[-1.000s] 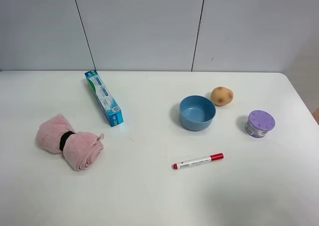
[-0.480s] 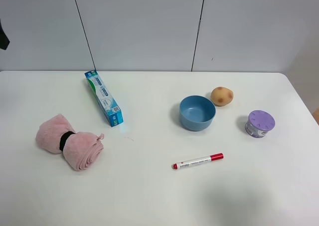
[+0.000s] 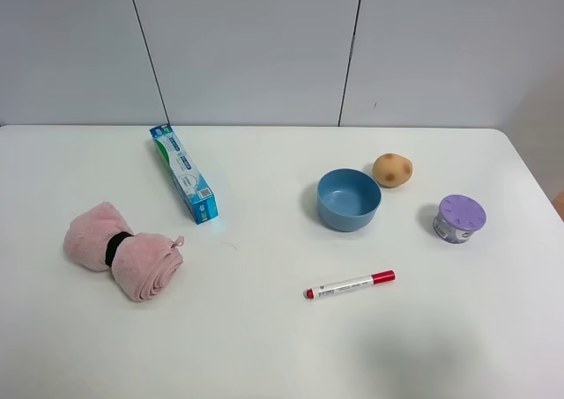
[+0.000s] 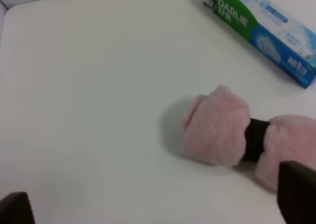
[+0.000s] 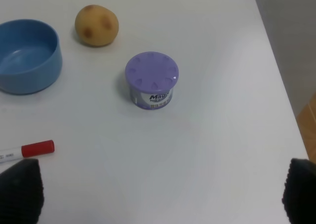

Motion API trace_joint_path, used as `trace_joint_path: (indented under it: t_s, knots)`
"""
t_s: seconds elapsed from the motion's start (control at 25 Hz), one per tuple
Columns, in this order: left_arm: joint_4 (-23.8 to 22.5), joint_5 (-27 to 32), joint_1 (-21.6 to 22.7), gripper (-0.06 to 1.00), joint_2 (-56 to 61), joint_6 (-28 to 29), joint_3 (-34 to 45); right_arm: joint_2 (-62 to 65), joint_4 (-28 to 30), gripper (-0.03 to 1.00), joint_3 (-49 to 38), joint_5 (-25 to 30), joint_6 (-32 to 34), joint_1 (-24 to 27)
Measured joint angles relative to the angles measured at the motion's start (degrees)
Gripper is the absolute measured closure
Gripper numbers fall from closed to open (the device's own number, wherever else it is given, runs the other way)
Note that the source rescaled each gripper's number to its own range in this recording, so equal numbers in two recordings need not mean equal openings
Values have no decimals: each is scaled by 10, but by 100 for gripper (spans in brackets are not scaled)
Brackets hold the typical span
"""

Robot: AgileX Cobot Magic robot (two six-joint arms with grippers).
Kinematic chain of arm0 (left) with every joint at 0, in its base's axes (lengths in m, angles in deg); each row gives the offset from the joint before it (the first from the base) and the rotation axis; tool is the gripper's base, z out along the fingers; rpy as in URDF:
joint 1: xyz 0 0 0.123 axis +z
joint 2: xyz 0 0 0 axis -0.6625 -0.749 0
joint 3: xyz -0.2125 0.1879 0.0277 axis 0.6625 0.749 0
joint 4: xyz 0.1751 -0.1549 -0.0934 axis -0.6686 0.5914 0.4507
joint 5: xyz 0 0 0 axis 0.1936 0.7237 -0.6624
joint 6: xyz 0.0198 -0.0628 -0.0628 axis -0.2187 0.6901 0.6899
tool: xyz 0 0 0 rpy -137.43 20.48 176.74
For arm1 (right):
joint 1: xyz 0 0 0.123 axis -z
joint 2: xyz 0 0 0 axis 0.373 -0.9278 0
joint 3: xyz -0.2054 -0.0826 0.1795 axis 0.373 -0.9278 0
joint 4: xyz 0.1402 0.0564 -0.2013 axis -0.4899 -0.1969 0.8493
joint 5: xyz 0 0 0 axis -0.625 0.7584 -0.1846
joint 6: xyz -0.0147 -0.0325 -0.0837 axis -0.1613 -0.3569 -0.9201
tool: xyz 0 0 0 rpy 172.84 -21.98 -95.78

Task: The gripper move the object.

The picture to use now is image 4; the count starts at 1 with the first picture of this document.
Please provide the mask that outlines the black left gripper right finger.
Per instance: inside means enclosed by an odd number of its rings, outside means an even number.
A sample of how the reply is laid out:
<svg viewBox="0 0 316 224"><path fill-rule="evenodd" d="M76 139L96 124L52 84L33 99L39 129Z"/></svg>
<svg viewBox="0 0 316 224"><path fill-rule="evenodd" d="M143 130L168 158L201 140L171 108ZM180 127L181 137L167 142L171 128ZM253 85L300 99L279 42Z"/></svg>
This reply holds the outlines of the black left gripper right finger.
<svg viewBox="0 0 316 224"><path fill-rule="evenodd" d="M316 172L294 161L279 166L277 203L287 224L316 224Z"/></svg>

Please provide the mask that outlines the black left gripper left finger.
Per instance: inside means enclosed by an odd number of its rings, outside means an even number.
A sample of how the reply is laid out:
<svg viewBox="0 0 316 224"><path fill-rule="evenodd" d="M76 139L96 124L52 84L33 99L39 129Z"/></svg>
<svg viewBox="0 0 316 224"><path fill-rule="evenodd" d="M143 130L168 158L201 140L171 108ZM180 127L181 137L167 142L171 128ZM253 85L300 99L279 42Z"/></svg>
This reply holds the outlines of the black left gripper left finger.
<svg viewBox="0 0 316 224"><path fill-rule="evenodd" d="M0 224L35 224L26 192L14 192L0 200Z"/></svg>

